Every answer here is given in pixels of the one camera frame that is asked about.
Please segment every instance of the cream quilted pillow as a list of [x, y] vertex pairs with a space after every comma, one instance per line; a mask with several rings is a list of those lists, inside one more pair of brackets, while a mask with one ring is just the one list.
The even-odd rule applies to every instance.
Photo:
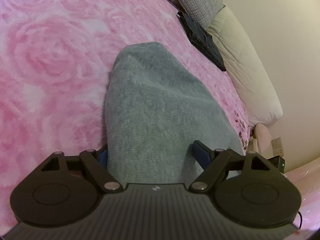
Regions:
[[251, 41], [232, 11], [223, 8], [207, 29], [217, 45], [236, 91], [247, 108], [251, 126], [279, 119], [276, 91]]

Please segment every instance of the pink object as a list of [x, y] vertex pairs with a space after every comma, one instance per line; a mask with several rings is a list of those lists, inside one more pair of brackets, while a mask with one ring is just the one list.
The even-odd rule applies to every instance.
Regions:
[[127, 45], [162, 43], [206, 85], [246, 148], [244, 104], [176, 13], [167, 0], [0, 0], [0, 235], [16, 224], [11, 191], [48, 155], [106, 143], [108, 75]]
[[[286, 173], [287, 178], [295, 184], [302, 196], [300, 212], [303, 230], [320, 228], [320, 158]], [[297, 216], [295, 225], [299, 226]]]

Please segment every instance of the black cable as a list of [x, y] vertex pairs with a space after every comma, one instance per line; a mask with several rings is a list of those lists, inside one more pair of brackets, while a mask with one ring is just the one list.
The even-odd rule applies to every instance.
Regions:
[[301, 215], [300, 211], [298, 211], [298, 214], [300, 215], [300, 226], [299, 226], [299, 229], [301, 229], [301, 227], [302, 227], [302, 215]]

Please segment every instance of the ribbed gray panel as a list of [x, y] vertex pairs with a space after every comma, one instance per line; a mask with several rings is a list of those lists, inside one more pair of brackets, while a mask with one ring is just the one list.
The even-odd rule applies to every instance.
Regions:
[[119, 194], [105, 195], [86, 218], [59, 228], [20, 223], [5, 240], [281, 240], [296, 228], [285, 225], [255, 229], [222, 216], [206, 195], [180, 184], [130, 184]]

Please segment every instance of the pink plush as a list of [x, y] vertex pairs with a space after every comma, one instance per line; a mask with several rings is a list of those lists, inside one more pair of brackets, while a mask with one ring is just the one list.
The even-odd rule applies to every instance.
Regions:
[[129, 44], [162, 43], [207, 86], [246, 147], [244, 104], [176, 13], [167, 0], [0, 0], [0, 234], [16, 224], [11, 191], [48, 155], [106, 143], [108, 75]]

